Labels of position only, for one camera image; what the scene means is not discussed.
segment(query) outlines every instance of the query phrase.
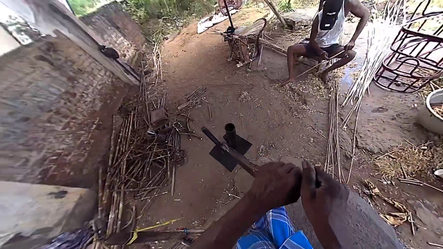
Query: dirt floor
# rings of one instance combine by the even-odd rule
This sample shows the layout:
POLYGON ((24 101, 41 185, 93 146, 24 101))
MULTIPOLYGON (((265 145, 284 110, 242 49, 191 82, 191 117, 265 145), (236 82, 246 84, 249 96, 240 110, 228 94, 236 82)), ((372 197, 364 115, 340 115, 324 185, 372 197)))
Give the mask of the dirt floor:
MULTIPOLYGON (((259 9, 244 8, 233 16, 233 20, 236 26, 249 24, 265 14, 259 9)), ((225 30, 227 26, 228 21, 224 21, 215 28, 225 30)), ((166 73, 161 87, 167 91, 169 107, 176 108, 177 104, 183 103, 186 93, 205 86, 208 90, 204 96, 210 103, 213 119, 209 118, 208 104, 205 102, 191 111, 191 129, 197 131, 196 134, 202 139, 192 137, 192 140, 188 140, 182 137, 182 149, 187 152, 187 161, 177 169, 174 195, 157 197, 148 212, 140 218, 140 227, 182 218, 170 228, 206 228, 250 188, 253 179, 243 169, 237 167, 229 172, 208 154, 214 144, 200 131, 202 126, 209 128, 221 139, 224 125, 234 123, 237 134, 252 143, 246 156, 257 164, 279 160, 281 156, 299 157, 324 164, 327 139, 313 128, 327 137, 328 93, 323 94, 321 89, 312 90, 312 86, 321 88, 321 85, 313 83, 311 86, 306 85, 310 90, 299 92, 298 101, 288 99, 278 87, 288 76, 286 56, 264 48, 260 66, 254 61, 248 72, 248 66, 237 68, 234 61, 227 61, 229 46, 223 43, 220 35, 210 34, 210 30, 198 35, 194 23, 164 43, 163 70, 166 73), (244 91, 251 99, 241 102, 238 99, 244 91)), ((350 86, 351 72, 358 69, 364 60, 364 33, 357 42, 358 58, 344 69, 341 83, 343 93, 350 86)), ((282 42, 281 46, 289 45, 288 41, 282 42)), ((299 64, 296 70, 301 73, 307 68, 299 64)), ((305 76, 299 80, 301 86, 306 84, 303 83, 305 76)), ((352 189, 352 185, 360 186, 363 179, 370 179, 384 195, 405 204, 412 212, 418 230, 413 236, 408 222, 396 230, 401 240, 410 247, 431 248, 427 241, 443 244, 442 193, 398 182, 395 186, 385 185, 377 180, 379 177, 371 174, 371 163, 368 162, 371 154, 381 155, 405 138, 415 144, 438 141, 436 135, 425 131, 415 122, 422 100, 416 95, 392 93, 376 86, 370 89, 371 94, 365 97, 360 112, 358 160, 354 164, 349 186, 352 189)), ((342 118, 348 109, 345 107, 340 110, 342 118)), ((349 173, 352 136, 350 128, 340 134, 345 175, 349 173)), ((432 184, 441 187, 442 181, 435 180, 432 184)), ((379 212, 387 209, 392 211, 381 199, 378 204, 374 204, 374 208, 379 212)), ((308 235, 314 248, 321 248, 301 210, 300 201, 288 206, 288 211, 295 227, 308 235)), ((151 246, 164 248, 165 245, 151 246)))

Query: black shorts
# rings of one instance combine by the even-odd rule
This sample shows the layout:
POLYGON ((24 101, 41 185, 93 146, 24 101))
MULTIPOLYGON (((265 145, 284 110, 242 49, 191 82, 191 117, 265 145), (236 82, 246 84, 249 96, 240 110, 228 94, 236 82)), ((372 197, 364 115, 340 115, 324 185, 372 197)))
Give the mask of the black shorts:
MULTIPOLYGON (((303 43, 303 45, 305 47, 306 56, 307 57, 316 57, 316 56, 318 57, 318 56, 321 56, 319 53, 317 53, 317 51, 312 47, 311 44, 303 43)), ((326 51, 328 53, 328 56, 330 57, 331 54, 333 54, 335 51, 337 51, 341 47, 343 47, 343 46, 336 43, 336 44, 332 44, 332 45, 327 46, 327 47, 322 47, 322 49, 324 51, 326 51)))

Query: hand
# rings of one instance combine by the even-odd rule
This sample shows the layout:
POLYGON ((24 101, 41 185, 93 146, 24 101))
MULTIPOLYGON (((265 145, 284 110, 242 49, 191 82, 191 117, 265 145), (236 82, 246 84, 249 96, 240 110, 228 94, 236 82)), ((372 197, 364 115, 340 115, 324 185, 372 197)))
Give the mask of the hand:
POLYGON ((327 60, 329 58, 326 51, 321 52, 320 57, 322 58, 322 60, 327 60))
POLYGON ((354 48, 354 46, 355 46, 355 42, 349 41, 348 44, 346 44, 346 46, 345 46, 345 50, 351 50, 354 48))
POLYGON ((302 166, 301 197, 306 216, 325 249, 340 248, 331 223, 345 217, 349 190, 321 168, 305 161, 302 166))
POLYGON ((258 168, 246 194, 267 212, 296 202, 300 197, 302 172, 291 163, 270 162, 258 168))

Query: yellow string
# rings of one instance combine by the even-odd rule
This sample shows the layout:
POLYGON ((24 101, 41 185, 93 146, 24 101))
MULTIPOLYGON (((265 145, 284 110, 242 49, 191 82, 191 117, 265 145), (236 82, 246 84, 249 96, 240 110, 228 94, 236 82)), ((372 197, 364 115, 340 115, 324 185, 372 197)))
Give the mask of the yellow string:
POLYGON ((134 240, 136 240, 136 239, 138 238, 138 235, 137 235, 138 232, 143 232, 143 231, 146 231, 146 230, 149 230, 149 229, 153 229, 153 228, 156 228, 156 227, 159 227, 159 226, 168 225, 168 224, 171 224, 171 223, 176 222, 176 221, 181 220, 181 219, 182 219, 182 218, 178 218, 178 219, 170 220, 170 221, 167 221, 167 222, 162 223, 162 224, 158 224, 158 225, 155 225, 155 226, 149 226, 149 227, 142 228, 142 229, 141 229, 140 227, 137 227, 137 228, 132 232, 132 238, 131 238, 131 240, 127 243, 127 245, 132 244, 132 243, 134 242, 134 240))

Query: black cap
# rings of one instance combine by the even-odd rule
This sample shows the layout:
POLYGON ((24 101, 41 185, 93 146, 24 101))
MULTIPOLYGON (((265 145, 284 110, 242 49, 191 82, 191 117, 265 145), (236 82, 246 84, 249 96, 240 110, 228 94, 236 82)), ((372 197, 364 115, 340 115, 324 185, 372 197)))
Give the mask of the black cap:
POLYGON ((343 0, 326 0, 320 21, 320 30, 330 30, 337 21, 338 13, 343 6, 343 0))

